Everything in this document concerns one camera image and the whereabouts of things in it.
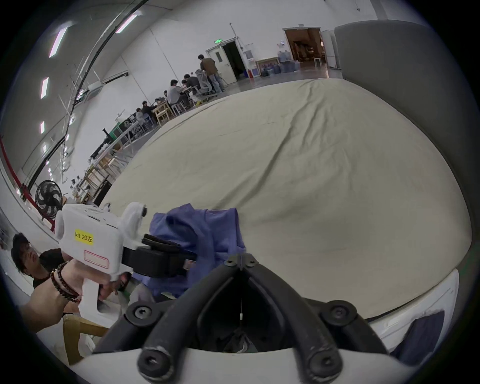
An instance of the door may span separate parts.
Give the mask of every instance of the door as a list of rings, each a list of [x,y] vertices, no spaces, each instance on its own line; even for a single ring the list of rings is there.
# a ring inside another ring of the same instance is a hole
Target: door
[[[232,67],[227,59],[227,55],[222,47],[216,47],[208,51],[208,55],[215,60],[218,73],[227,84],[232,84],[237,81]]]
[[[325,58],[327,60],[327,65],[330,68],[336,68],[336,59],[335,59],[335,51],[332,43],[332,37],[330,36],[330,31],[322,31],[320,32],[322,36],[322,41],[324,42],[324,49],[325,49]]]

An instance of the beige tablecloth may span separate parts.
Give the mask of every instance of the beige tablecloth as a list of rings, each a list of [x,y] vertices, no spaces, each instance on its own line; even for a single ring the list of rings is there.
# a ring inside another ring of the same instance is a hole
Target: beige tablecloth
[[[446,277],[471,241],[458,184],[434,145],[339,79],[266,86],[169,122],[104,199],[120,215],[236,207],[247,251],[302,296],[367,318]]]

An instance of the person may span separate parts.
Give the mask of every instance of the person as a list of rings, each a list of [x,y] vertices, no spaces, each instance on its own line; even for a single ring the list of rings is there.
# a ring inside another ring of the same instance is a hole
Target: person
[[[137,108],[137,111],[135,113],[135,118],[140,123],[140,125],[145,123],[144,114],[140,108]]]
[[[212,81],[215,92],[222,93],[224,91],[222,79],[218,75],[218,70],[215,66],[215,60],[210,57],[205,58],[204,55],[198,55],[200,60],[200,69],[205,71],[208,78]]]
[[[51,278],[48,278],[37,286],[28,303],[19,308],[20,316],[31,332],[36,333],[57,324],[67,310],[67,306],[73,304],[62,295],[62,292],[66,295],[72,291],[80,294],[84,279],[95,281],[101,285],[98,295],[100,301],[105,300],[116,289],[120,281],[110,282],[110,275],[97,271],[75,259],[68,261],[63,267],[61,272],[63,281],[60,279],[57,269],[54,270],[53,276],[59,290]]]
[[[146,113],[148,116],[150,116],[150,118],[152,119],[152,121],[155,121],[155,116],[152,112],[152,110],[155,109],[155,107],[150,107],[148,105],[148,102],[147,101],[144,101],[142,103],[143,107],[142,107],[142,113]]]
[[[18,271],[33,277],[34,289],[49,279],[53,269],[72,259],[60,248],[45,251],[39,256],[23,233],[13,237],[11,253]],[[78,304],[70,302],[65,307],[65,311],[65,313],[77,313]]]
[[[144,119],[144,114],[142,113],[142,110],[140,108],[137,108],[137,111],[135,113],[135,118],[137,120],[143,120]]]
[[[167,93],[167,101],[170,105],[181,102],[184,106],[189,105],[189,99],[186,94],[183,93],[183,89],[179,87],[178,80],[173,79],[170,81],[170,89]]]
[[[197,90],[200,89],[200,82],[195,76],[190,76],[188,73],[183,77],[187,82],[187,87],[192,87],[192,93],[197,94]]]

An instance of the red pipe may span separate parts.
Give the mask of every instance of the red pipe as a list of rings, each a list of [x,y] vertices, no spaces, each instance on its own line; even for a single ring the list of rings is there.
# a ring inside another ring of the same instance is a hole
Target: red pipe
[[[20,180],[18,180],[17,175],[13,171],[12,165],[10,164],[10,161],[8,160],[8,157],[7,157],[7,152],[5,151],[5,147],[3,146],[3,140],[1,138],[0,138],[0,146],[1,146],[1,151],[3,153],[3,157],[5,158],[5,163],[7,163],[7,168],[12,174],[13,179],[17,183],[20,192],[34,206],[34,208],[42,215],[40,209],[38,208],[38,205],[35,203],[34,199],[32,198],[32,195],[30,195],[30,192],[28,191],[28,189],[22,183],[20,183]],[[52,232],[53,232],[55,230],[55,221],[53,221],[48,217],[44,217],[43,215],[42,217],[47,219],[49,223],[52,225]]]

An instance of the jeans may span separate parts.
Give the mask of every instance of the jeans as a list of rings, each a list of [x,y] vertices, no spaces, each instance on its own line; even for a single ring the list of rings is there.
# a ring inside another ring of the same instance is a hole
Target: jeans
[[[210,75],[210,80],[212,81],[213,87],[215,88],[215,92],[221,93],[223,92],[223,84],[222,84],[222,79],[220,76],[218,76],[218,73],[214,73],[213,75]]]

